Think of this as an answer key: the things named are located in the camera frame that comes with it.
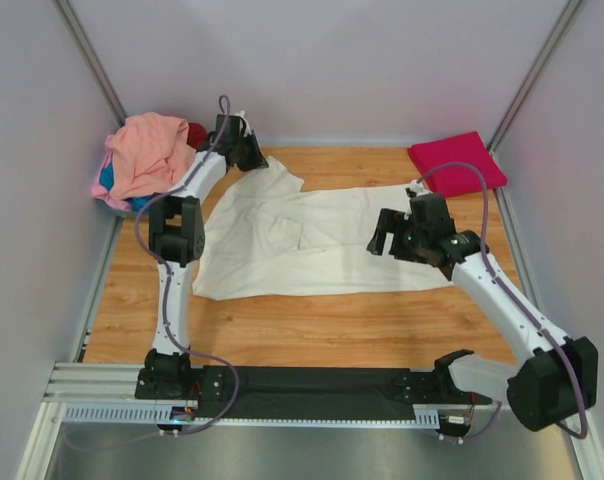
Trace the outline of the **white t shirt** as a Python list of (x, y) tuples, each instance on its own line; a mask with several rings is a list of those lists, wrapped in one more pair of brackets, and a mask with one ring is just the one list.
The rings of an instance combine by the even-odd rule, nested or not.
[(205, 223), (194, 295), (217, 301), (446, 288), (439, 270), (374, 256), (383, 208), (406, 211), (401, 185), (305, 192), (275, 158), (231, 185)]

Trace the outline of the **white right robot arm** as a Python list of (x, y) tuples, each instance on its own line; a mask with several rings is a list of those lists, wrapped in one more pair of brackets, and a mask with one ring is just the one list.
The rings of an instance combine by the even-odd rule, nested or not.
[(420, 198), (408, 213), (382, 209), (367, 250), (438, 269), (476, 303), (516, 358), (513, 366), (470, 350), (439, 358), (432, 390), (440, 401), (479, 394), (508, 404), (530, 431), (564, 428), (575, 416), (579, 428), (572, 436), (586, 437), (586, 412), (597, 399), (597, 348), (546, 318), (503, 273), (481, 234), (456, 229), (444, 201), (430, 205)]

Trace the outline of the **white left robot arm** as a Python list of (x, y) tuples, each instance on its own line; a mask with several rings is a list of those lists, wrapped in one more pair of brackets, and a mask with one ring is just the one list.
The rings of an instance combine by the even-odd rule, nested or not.
[(202, 203), (232, 167), (249, 172), (267, 166), (254, 132), (224, 134), (196, 155), (172, 190), (153, 197), (146, 208), (149, 235), (144, 246), (158, 263), (159, 303), (156, 333), (138, 374), (137, 399), (196, 397), (188, 324), (191, 282), (205, 247)]

